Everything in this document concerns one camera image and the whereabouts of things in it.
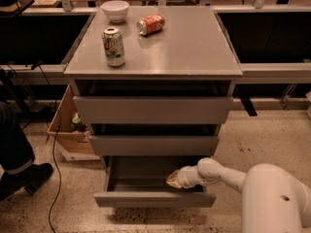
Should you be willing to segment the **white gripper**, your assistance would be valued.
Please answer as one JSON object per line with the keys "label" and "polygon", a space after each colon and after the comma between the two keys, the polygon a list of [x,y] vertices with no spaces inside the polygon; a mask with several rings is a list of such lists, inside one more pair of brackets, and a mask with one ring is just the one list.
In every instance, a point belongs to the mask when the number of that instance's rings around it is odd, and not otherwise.
{"label": "white gripper", "polygon": [[186,166],[170,174],[166,183],[175,188],[192,188],[203,185],[204,178],[198,173],[196,166]]}

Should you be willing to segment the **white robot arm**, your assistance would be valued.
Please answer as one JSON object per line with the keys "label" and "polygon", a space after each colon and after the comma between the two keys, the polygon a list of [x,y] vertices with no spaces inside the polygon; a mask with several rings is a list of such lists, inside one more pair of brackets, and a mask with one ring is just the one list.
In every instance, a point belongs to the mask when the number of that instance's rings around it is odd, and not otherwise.
{"label": "white robot arm", "polygon": [[174,171],[166,182],[191,188],[209,179],[241,193],[242,233],[302,233],[311,227],[311,188],[272,164],[258,164],[244,173],[206,157]]}

